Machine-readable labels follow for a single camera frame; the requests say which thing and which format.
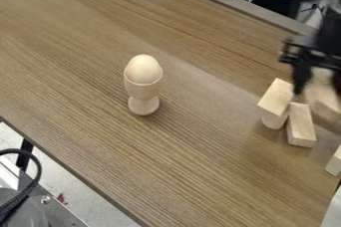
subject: cable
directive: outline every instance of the cable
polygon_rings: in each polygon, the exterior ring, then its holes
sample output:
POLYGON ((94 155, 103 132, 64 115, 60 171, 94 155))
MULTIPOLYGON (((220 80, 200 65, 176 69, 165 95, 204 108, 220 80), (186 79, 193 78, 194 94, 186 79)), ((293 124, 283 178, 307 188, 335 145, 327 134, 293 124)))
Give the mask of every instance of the cable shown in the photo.
POLYGON ((38 182, 42 176, 42 165, 35 155, 28 151, 20 149, 0 150, 0 156, 11 153, 21 154, 31 158, 37 165, 37 175, 24 190, 22 190, 18 195, 0 206, 0 226, 5 224, 5 222, 9 220, 12 214, 26 201, 26 199, 29 197, 29 194, 38 185, 38 182))

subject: table leg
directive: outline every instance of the table leg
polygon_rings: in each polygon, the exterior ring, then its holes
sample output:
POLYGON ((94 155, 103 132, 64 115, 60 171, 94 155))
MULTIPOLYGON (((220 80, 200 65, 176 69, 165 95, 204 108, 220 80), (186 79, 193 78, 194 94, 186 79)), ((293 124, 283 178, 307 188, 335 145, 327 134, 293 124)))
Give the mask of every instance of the table leg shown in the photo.
MULTIPOLYGON (((28 151, 28 152, 32 152, 33 150, 33 144, 30 143, 28 140, 26 140, 25 138, 23 139, 22 143, 21 143, 21 147, 20 149, 28 151)), ((22 171, 26 172, 28 163, 30 161, 30 158, 25 156, 25 155, 19 155, 16 165, 17 167, 19 167, 22 171)))

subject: white egg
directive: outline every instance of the white egg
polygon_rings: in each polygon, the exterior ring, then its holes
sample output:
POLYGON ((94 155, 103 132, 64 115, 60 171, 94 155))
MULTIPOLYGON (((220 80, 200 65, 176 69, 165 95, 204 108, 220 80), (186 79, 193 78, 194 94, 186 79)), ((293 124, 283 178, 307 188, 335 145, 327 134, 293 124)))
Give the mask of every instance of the white egg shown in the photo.
POLYGON ((163 75, 163 70, 158 61, 149 55, 133 57, 127 67, 127 78, 136 84, 151 84, 163 75))

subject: wooden table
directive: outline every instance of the wooden table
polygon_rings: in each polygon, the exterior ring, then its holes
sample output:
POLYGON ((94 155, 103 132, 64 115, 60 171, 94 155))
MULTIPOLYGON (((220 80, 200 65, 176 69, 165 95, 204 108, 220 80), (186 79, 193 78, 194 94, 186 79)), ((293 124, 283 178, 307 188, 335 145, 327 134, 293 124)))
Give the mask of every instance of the wooden table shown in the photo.
POLYGON ((210 0, 0 0, 0 32, 0 115, 142 225, 322 221, 339 137, 289 146, 256 108, 288 80, 276 59, 291 32, 210 0), (141 53, 165 72, 146 117, 123 85, 141 53))

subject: wooden block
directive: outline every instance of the wooden block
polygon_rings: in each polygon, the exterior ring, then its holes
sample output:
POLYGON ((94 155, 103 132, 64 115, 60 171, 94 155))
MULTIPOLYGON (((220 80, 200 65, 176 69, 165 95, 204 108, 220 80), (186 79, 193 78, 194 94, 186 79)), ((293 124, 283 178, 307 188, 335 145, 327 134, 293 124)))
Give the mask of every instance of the wooden block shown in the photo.
POLYGON ((331 70, 314 67, 311 69, 311 72, 312 72, 311 83, 324 85, 332 84, 333 72, 331 70))
POLYGON ((305 87, 304 96, 311 110, 330 122, 340 119, 341 105, 332 85, 312 83, 305 87))
POLYGON ((292 85, 275 79, 258 103, 263 124, 269 128, 282 128, 288 117, 287 108, 292 98, 292 85))
POLYGON ((341 172, 341 145, 329 160, 325 170, 332 175, 338 176, 341 172))
POLYGON ((288 143, 303 147, 313 147, 316 143, 314 123, 309 105, 291 103, 286 125, 288 143))

